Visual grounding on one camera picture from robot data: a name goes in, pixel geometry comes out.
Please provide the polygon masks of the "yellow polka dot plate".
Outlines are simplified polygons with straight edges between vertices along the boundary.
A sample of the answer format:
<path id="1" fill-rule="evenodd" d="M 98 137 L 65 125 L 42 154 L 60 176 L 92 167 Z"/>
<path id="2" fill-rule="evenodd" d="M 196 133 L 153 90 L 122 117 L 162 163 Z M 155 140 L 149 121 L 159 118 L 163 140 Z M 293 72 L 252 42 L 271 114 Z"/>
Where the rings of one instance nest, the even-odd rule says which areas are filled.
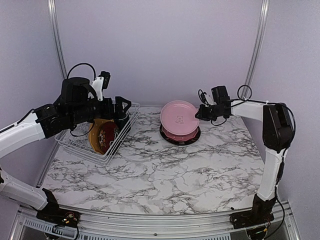
<path id="1" fill-rule="evenodd" d="M 99 133 L 101 127 L 107 123 L 107 122 L 114 122 L 113 119 L 102 119 L 97 118 L 94 120 L 94 123 L 90 124 L 90 132 L 88 133 L 88 141 L 93 148 L 95 153 L 99 153 L 101 155 L 104 155 L 105 153 L 101 150 L 100 144 L 99 144 Z"/>

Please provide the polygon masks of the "mauve polka dot plate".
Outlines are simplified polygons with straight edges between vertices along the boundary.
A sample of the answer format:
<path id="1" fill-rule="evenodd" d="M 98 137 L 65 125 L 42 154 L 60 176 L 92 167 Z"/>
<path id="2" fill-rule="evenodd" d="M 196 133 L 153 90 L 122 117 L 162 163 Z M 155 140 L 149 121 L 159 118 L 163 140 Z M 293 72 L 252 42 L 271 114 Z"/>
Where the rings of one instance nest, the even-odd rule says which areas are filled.
<path id="1" fill-rule="evenodd" d="M 166 130 L 162 125 L 160 126 L 160 133 L 166 139 L 173 140 L 175 142 L 186 142 L 191 139 L 194 139 L 199 132 L 200 132 L 200 128 L 197 127 L 193 132 L 188 133 L 187 135 L 176 135 Z"/>

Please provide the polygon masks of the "black rimmed cream plate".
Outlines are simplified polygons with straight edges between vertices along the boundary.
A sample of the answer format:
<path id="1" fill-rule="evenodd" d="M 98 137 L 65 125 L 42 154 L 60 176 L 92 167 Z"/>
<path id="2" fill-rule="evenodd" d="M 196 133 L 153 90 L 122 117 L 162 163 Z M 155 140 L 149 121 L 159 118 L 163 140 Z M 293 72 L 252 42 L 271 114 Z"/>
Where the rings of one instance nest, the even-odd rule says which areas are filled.
<path id="1" fill-rule="evenodd" d="M 169 140 L 167 138 L 165 138 L 162 134 L 161 134 L 161 130 L 160 130 L 160 127 L 159 127 L 159 132 L 160 132 L 160 135 L 162 136 L 162 138 L 164 140 L 166 140 L 167 142 L 173 144 L 173 145 L 176 145 L 176 146 L 187 146 L 187 145 L 191 145 L 193 143 L 195 143 L 201 136 L 201 129 L 199 131 L 199 133 L 195 136 L 195 138 L 191 139 L 191 140 L 188 140 L 188 141 L 173 141 L 173 140 Z"/>

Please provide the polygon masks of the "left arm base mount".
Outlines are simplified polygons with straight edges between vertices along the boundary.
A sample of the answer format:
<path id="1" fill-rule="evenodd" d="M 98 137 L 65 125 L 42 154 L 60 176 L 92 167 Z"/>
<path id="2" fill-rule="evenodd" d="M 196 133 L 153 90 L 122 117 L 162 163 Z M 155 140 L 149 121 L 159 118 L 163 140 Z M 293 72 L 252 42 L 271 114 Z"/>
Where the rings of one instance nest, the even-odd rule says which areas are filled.
<path id="1" fill-rule="evenodd" d="M 57 227 L 67 226 L 76 228 L 80 219 L 78 211 L 69 211 L 66 209 L 38 211 L 36 217 L 40 220 L 55 224 Z"/>

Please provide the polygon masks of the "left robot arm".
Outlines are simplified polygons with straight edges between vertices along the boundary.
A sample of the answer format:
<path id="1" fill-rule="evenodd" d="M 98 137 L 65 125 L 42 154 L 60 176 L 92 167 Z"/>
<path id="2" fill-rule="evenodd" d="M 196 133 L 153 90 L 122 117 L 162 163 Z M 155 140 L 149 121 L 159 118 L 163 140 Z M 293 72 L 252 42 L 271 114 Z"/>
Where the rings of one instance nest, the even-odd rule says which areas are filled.
<path id="1" fill-rule="evenodd" d="M 96 119 L 123 119 L 132 103 L 121 96 L 115 99 L 103 97 L 109 80 L 107 72 L 93 81 L 84 77 L 64 79 L 61 93 L 53 104 L 31 109 L 21 120 L 0 131 L 0 156 L 5 157 L 64 130 L 72 131 L 78 124 L 92 123 Z M 51 191 L 26 184 L 4 170 L 0 171 L 0 193 L 43 212 L 53 223 L 63 219 L 63 211 Z"/>

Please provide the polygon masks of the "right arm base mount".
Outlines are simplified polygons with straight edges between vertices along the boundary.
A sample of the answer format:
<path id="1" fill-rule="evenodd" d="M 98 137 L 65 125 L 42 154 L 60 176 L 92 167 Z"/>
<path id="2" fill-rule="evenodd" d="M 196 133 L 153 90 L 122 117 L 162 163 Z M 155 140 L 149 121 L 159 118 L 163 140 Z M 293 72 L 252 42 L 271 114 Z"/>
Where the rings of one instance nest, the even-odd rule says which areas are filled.
<path id="1" fill-rule="evenodd" d="M 272 211 L 259 215 L 255 214 L 253 210 L 234 212 L 229 217 L 229 221 L 233 225 L 234 229 L 253 227 L 272 222 L 274 219 Z"/>

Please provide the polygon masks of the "dark red floral plate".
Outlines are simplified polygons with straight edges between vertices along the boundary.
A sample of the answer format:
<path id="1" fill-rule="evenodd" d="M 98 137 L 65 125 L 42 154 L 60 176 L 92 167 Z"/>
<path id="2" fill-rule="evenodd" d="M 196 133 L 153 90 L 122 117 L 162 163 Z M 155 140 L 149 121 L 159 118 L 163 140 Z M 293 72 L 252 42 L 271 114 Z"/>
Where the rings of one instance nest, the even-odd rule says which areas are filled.
<path id="1" fill-rule="evenodd" d="M 113 142 L 120 133 L 119 128 L 114 122 L 106 122 L 99 131 L 98 142 L 104 154 L 109 150 Z"/>

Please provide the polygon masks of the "pink bear plate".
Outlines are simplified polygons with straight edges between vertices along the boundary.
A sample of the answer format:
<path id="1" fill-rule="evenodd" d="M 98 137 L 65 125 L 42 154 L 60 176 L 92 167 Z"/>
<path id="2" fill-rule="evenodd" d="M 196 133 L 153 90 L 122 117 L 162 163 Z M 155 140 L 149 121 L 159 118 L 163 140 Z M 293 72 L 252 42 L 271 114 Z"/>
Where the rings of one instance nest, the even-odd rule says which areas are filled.
<path id="1" fill-rule="evenodd" d="M 184 136 L 197 129 L 200 120 L 195 117 L 198 109 L 184 100 L 167 103 L 160 112 L 162 126 L 171 134 Z"/>

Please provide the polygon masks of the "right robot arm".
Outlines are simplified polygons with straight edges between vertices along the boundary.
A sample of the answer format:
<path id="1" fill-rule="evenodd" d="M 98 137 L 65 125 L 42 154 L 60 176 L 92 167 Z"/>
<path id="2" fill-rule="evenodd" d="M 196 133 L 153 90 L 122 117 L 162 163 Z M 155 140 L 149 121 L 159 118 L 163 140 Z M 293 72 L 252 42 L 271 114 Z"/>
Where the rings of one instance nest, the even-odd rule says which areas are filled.
<path id="1" fill-rule="evenodd" d="M 271 215 L 278 195 L 278 185 L 283 176 L 285 158 L 296 134 L 294 114 L 285 103 L 252 100 L 250 97 L 231 99 L 224 85 L 211 89 L 213 102 L 209 102 L 207 94 L 198 90 L 201 101 L 195 117 L 213 123 L 219 117 L 227 120 L 237 116 L 262 123 L 262 141 L 265 146 L 265 162 L 262 180 L 254 195 L 252 208 L 234 213 L 232 218 L 239 222 L 240 218 L 258 224 Z"/>

